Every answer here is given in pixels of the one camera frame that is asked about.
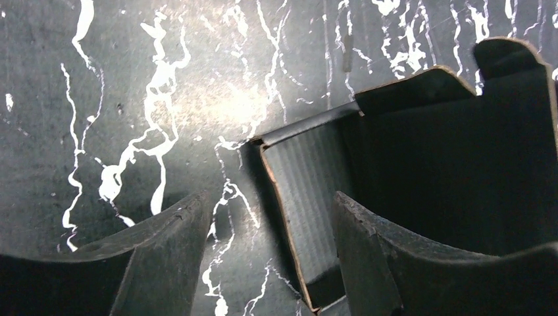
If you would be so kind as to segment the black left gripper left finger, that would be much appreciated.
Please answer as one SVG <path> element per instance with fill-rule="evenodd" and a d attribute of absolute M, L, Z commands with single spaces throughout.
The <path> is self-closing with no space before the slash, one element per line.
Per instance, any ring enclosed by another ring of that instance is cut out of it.
<path fill-rule="evenodd" d="M 206 191 L 72 253 L 1 255 L 2 315 L 189 315 L 212 211 Z"/>

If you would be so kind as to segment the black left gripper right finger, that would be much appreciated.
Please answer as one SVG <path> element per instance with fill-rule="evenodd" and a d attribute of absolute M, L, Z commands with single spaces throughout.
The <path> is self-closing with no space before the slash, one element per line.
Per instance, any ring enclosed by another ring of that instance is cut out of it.
<path fill-rule="evenodd" d="M 454 248 L 337 192 L 334 239 L 352 315 L 556 315 L 557 244 L 503 257 Z"/>

